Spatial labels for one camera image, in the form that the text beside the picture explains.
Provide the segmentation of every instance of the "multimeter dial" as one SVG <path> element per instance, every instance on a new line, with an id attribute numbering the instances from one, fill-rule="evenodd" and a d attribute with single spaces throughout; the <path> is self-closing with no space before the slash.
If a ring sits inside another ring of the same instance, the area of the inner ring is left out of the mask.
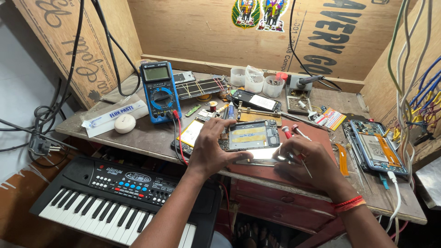
<path id="1" fill-rule="evenodd" d="M 173 105 L 173 93 L 167 88 L 156 88 L 150 94 L 150 101 L 156 109 L 168 109 Z"/>

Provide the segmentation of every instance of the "red cap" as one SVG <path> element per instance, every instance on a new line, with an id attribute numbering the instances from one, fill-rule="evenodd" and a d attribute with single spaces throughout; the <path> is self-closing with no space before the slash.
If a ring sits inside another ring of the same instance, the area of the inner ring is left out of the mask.
<path id="1" fill-rule="evenodd" d="M 278 72 L 278 73 L 276 73 L 276 77 L 282 78 L 286 82 L 286 80 L 288 79 L 288 74 L 286 74 L 284 72 Z"/>

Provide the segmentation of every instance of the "hand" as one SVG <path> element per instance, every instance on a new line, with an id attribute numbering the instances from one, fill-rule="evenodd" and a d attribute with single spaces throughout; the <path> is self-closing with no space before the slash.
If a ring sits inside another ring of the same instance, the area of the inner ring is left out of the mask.
<path id="1" fill-rule="evenodd" d="M 220 118 L 211 118 L 205 122 L 194 143 L 186 173 L 191 173 L 205 181 L 234 161 L 253 158 L 252 153 L 248 151 L 226 152 L 219 146 L 217 142 L 219 135 L 225 127 L 234 123 L 236 120 Z"/>
<path id="2" fill-rule="evenodd" d="M 302 161 L 297 157 L 294 157 L 295 163 L 276 163 L 274 169 L 284 171 L 299 181 L 309 183 L 314 187 L 327 192 L 331 198 L 335 196 L 336 201 L 341 201 L 340 198 L 347 198 L 348 196 L 346 195 L 353 195 L 352 193 L 355 189 L 343 177 L 337 165 L 331 159 L 323 145 L 319 142 L 311 142 L 300 135 L 296 135 L 283 142 L 280 149 L 273 154 L 273 157 L 282 155 L 287 158 L 288 152 L 294 154 L 294 149 L 303 154 L 303 161 L 311 173 L 312 178 L 306 171 Z M 337 197 L 336 192 L 341 194 L 342 190 L 346 191 L 343 192 L 345 195 Z"/>

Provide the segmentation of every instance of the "white plastic cup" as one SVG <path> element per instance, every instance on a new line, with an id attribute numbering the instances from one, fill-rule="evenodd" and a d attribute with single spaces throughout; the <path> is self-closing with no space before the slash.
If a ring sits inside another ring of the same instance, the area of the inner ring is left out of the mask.
<path id="1" fill-rule="evenodd" d="M 271 85 L 269 80 L 280 82 L 279 86 Z M 267 76 L 265 78 L 265 83 L 263 84 L 263 94 L 267 97 L 276 98 L 282 94 L 283 86 L 285 85 L 285 80 L 276 76 Z"/>
<path id="2" fill-rule="evenodd" d="M 262 92 L 263 84 L 265 83 L 265 78 L 263 76 L 245 76 L 245 90 L 254 94 Z"/>
<path id="3" fill-rule="evenodd" d="M 236 87 L 245 85 L 245 67 L 236 66 L 231 68 L 230 83 Z"/>

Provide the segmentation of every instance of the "black key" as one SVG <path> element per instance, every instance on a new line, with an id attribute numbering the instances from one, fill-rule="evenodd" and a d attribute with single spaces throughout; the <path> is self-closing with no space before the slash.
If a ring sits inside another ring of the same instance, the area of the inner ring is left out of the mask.
<path id="1" fill-rule="evenodd" d="M 129 212 L 130 212 L 130 208 L 128 207 L 128 208 L 124 211 L 123 216 L 121 216 L 120 221 L 118 221 L 118 225 L 117 225 L 117 226 L 122 226 L 122 225 L 123 225 L 123 222 L 124 222 L 124 220 L 126 219 L 126 217 L 127 217 L 127 215 L 129 214 Z"/>
<path id="2" fill-rule="evenodd" d="M 101 201 L 100 205 L 97 207 L 95 212 L 92 214 L 92 219 L 95 219 L 98 214 L 100 213 L 101 209 L 104 207 L 104 204 L 106 204 L 106 201 Z"/>
<path id="3" fill-rule="evenodd" d="M 52 205 L 52 206 L 55 206 L 55 204 L 61 199 L 61 197 L 63 197 L 64 194 L 66 194 L 66 189 L 65 189 L 65 188 L 62 189 L 62 190 L 61 190 L 61 193 L 58 194 L 58 195 L 55 197 L 55 199 L 52 201 L 51 205 Z"/>
<path id="4" fill-rule="evenodd" d="M 137 214 L 138 214 L 138 210 L 135 209 L 135 211 L 133 211 L 132 216 L 130 216 L 129 221 L 127 222 L 126 229 L 129 229 L 129 228 L 130 228 L 130 226 L 132 225 L 132 222 L 133 222 L 133 220 L 135 219 L 135 217 L 136 217 Z"/>
<path id="5" fill-rule="evenodd" d="M 118 211 L 119 208 L 120 208 L 119 204 L 115 205 L 115 207 L 113 208 L 113 210 L 110 213 L 109 217 L 107 217 L 106 223 L 110 223 L 112 221 L 113 217 L 115 216 L 115 214 L 116 214 L 116 212 Z"/>
<path id="6" fill-rule="evenodd" d="M 104 220 L 104 218 L 106 217 L 106 215 L 109 212 L 112 205 L 113 205 L 113 203 L 111 203 L 111 202 L 109 202 L 109 204 L 107 204 L 107 207 L 104 209 L 103 213 L 100 215 L 100 218 L 99 218 L 100 221 Z"/>
<path id="7" fill-rule="evenodd" d="M 92 197 L 92 199 L 90 199 L 89 203 L 84 207 L 83 211 L 81 212 L 81 215 L 86 215 L 87 211 L 89 211 L 90 207 L 95 202 L 95 200 L 96 200 L 95 197 Z"/>
<path id="8" fill-rule="evenodd" d="M 68 201 L 67 204 L 64 206 L 64 210 L 68 210 L 72 206 L 72 204 L 74 204 L 79 195 L 80 193 L 75 192 L 75 195 L 72 197 L 72 199 Z"/>
<path id="9" fill-rule="evenodd" d="M 66 201 L 69 199 L 69 197 L 73 194 L 73 191 L 69 191 L 60 201 L 60 203 L 58 204 L 58 208 L 62 207 Z"/>
<path id="10" fill-rule="evenodd" d="M 147 219 L 149 218 L 149 213 L 146 213 L 145 215 L 144 215 L 144 218 L 142 219 L 142 221 L 141 221 L 141 224 L 139 225 L 139 227 L 138 227 L 138 230 L 137 230 L 137 232 L 138 233 L 141 233 L 142 232 L 142 229 L 144 228 L 144 226 L 146 225 L 146 222 L 147 222 Z"/>
<path id="11" fill-rule="evenodd" d="M 83 207 L 83 205 L 86 203 L 86 201 L 87 201 L 87 199 L 89 198 L 89 196 L 88 195 L 86 195 L 82 200 L 81 200 L 81 202 L 78 204 L 78 206 L 75 208 L 75 211 L 74 211 L 74 213 L 78 213 L 80 210 L 81 210 L 81 208 Z"/>

